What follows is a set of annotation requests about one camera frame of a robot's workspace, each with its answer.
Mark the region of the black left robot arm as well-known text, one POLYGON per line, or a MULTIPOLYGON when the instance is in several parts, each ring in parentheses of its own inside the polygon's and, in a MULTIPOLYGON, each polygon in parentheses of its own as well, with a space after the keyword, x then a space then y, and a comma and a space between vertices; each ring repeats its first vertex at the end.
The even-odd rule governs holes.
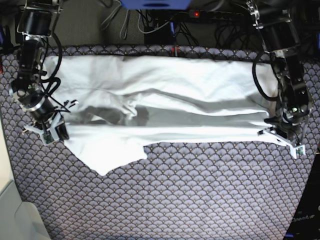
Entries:
POLYGON ((302 135, 301 125, 310 118, 313 104, 304 81, 299 53, 301 42, 290 13, 295 3, 292 0, 248 0, 246 5, 263 47, 252 65, 253 80, 260 95, 276 103, 275 115, 265 119, 271 127, 258 135, 274 137, 281 145, 288 146, 291 156, 297 159, 306 154, 299 136, 302 135), (269 96, 259 83, 257 63, 263 54, 270 56, 277 80, 277 96, 269 96))

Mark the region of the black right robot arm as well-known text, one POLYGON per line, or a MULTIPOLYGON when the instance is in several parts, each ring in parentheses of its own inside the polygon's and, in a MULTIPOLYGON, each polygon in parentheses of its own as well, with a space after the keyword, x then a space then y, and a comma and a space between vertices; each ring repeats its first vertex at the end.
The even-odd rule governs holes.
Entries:
POLYGON ((63 3, 62 0, 27 0, 17 26, 23 41, 17 56, 17 77, 11 82, 9 93, 33 120, 24 130, 39 135, 44 145, 69 139, 63 113, 69 113, 78 104, 76 100, 60 103, 53 98, 61 84, 56 75, 62 63, 63 50, 55 28, 63 3), (57 44, 58 60, 49 78, 44 79, 49 38, 57 44))

